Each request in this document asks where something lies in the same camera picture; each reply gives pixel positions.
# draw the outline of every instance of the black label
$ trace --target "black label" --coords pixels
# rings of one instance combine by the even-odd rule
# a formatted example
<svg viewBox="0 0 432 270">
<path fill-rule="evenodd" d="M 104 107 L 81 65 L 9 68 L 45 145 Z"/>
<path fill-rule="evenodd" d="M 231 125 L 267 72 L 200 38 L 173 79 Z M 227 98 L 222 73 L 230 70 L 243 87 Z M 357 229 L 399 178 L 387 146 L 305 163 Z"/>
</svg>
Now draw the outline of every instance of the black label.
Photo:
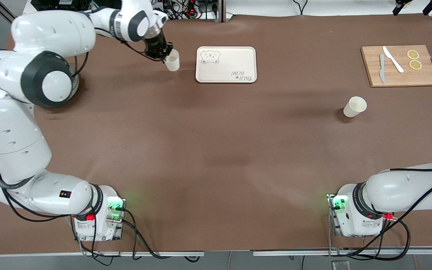
<svg viewBox="0 0 432 270">
<path fill-rule="evenodd" d="M 60 197 L 61 198 L 70 198 L 71 197 L 71 191 L 66 191 L 66 190 L 60 191 Z"/>
</svg>

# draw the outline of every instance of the brown tabletop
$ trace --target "brown tabletop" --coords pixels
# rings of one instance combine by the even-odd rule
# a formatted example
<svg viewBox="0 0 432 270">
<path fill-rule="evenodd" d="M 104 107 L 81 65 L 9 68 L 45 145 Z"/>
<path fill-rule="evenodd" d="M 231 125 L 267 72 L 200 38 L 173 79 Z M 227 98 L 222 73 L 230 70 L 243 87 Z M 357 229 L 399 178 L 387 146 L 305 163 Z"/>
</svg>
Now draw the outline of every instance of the brown tabletop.
<svg viewBox="0 0 432 270">
<path fill-rule="evenodd" d="M 99 37 L 77 95 L 35 111 L 48 170 L 115 188 L 154 250 L 325 248 L 327 193 L 432 162 L 432 87 L 370 88 L 360 52 L 422 44 L 432 55 L 429 17 L 238 15 L 164 29 L 178 72 Z M 197 83 L 199 46 L 254 47 L 257 81 Z M 352 96 L 367 111 L 344 118 Z M 412 246 L 432 246 L 432 210 L 407 224 Z M 403 246 L 388 234 L 385 246 Z M 123 238 L 97 249 L 129 251 L 132 232 Z M 64 219 L 25 222 L 0 203 L 0 254 L 76 251 Z"/>
</svg>

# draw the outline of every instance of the cutting board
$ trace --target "cutting board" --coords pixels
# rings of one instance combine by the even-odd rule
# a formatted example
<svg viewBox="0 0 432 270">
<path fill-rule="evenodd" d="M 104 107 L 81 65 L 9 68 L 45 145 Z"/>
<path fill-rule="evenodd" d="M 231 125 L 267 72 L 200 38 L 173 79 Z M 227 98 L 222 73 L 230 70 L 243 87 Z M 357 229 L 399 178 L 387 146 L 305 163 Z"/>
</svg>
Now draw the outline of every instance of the cutting board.
<svg viewBox="0 0 432 270">
<path fill-rule="evenodd" d="M 386 83 L 379 78 L 379 55 L 384 53 L 382 46 L 365 46 L 361 48 L 367 76 L 371 87 L 420 87 L 432 86 L 432 63 L 425 45 L 386 46 L 391 55 L 403 67 L 404 72 L 399 73 L 393 62 L 384 57 L 384 75 Z M 407 53 L 415 50 L 420 54 L 418 61 L 421 62 L 420 70 L 410 68 L 411 59 Z"/>
</svg>

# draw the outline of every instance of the knife blade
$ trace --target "knife blade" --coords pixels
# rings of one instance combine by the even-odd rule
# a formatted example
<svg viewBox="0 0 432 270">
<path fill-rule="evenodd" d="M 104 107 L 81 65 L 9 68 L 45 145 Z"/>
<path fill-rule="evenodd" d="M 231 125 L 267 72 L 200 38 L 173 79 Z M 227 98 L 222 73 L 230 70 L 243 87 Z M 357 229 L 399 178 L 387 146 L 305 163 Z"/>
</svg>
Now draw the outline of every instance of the knife blade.
<svg viewBox="0 0 432 270">
<path fill-rule="evenodd" d="M 398 70 L 398 72 L 399 73 L 403 73 L 404 69 L 401 67 L 401 65 L 399 65 L 399 63 L 395 60 L 395 58 L 391 55 L 391 53 L 389 53 L 389 51 L 386 48 L 386 46 L 383 46 L 382 50 L 384 51 L 384 54 L 386 55 L 386 57 L 389 58 L 389 59 L 391 59 L 391 61 L 393 61 L 393 64 L 396 67 L 396 69 Z"/>
<path fill-rule="evenodd" d="M 379 63 L 381 64 L 381 69 L 379 70 L 379 78 L 383 84 L 386 83 L 386 78 L 384 77 L 384 54 L 379 55 Z"/>
</svg>

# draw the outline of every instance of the white cup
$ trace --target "white cup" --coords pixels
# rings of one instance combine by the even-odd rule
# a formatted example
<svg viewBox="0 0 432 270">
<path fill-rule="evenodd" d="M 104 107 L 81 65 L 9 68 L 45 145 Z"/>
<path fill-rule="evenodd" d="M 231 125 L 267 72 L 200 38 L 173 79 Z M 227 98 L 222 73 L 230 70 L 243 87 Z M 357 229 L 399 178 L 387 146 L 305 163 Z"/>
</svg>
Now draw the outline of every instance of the white cup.
<svg viewBox="0 0 432 270">
<path fill-rule="evenodd" d="M 168 56 L 164 59 L 164 64 L 169 71 L 176 71 L 180 69 L 180 53 L 172 49 Z"/>
<path fill-rule="evenodd" d="M 366 101 L 362 97 L 352 97 L 344 107 L 343 113 L 348 117 L 354 117 L 367 108 Z"/>
</svg>

